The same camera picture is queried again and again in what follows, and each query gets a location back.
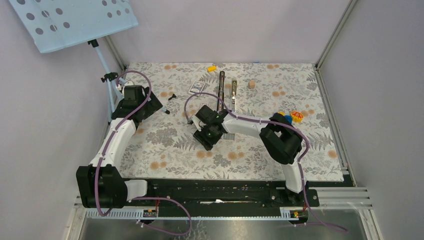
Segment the grey staple strip block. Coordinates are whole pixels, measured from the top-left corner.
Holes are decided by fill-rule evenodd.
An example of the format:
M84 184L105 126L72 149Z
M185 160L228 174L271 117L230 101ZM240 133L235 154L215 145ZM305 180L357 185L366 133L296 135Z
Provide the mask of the grey staple strip block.
M225 133L222 136L223 139L225 140L234 140L235 139L235 134L233 133Z

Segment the black stapler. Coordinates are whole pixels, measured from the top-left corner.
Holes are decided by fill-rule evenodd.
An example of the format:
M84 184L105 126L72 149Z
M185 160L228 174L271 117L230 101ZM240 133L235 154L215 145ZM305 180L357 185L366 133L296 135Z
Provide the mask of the black stapler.
M224 101L224 85L225 85L225 72L220 71L219 73L219 85L218 85L218 98L216 110L220 112L223 109Z

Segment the beige oblong plastic case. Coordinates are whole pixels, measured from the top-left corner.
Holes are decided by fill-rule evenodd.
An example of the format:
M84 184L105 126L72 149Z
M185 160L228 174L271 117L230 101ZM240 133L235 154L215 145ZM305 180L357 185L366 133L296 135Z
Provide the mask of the beige oblong plastic case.
M237 106L237 86L238 86L238 81L232 80L231 82L231 111L232 112L236 111L236 106Z

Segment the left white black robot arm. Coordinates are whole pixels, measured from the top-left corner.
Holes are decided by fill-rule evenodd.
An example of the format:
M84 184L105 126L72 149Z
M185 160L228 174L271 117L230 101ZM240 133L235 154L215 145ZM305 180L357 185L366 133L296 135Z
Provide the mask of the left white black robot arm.
M148 206L155 200L155 192L146 180L125 180L118 167L139 125L163 105L148 86L130 85L123 93L98 153L87 166L76 171L81 202L88 209L123 208L135 198Z

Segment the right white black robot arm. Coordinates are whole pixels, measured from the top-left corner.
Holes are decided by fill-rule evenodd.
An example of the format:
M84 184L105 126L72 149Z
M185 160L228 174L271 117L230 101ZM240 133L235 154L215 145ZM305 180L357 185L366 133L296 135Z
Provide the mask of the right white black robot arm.
M271 158L282 165L287 201L299 206L307 199L304 190L306 180L298 164L303 138L286 116L275 113L270 119L262 120L236 115L228 110L217 112L204 105L189 119L189 123L195 125L193 136L207 151L224 134L242 134L260 139Z

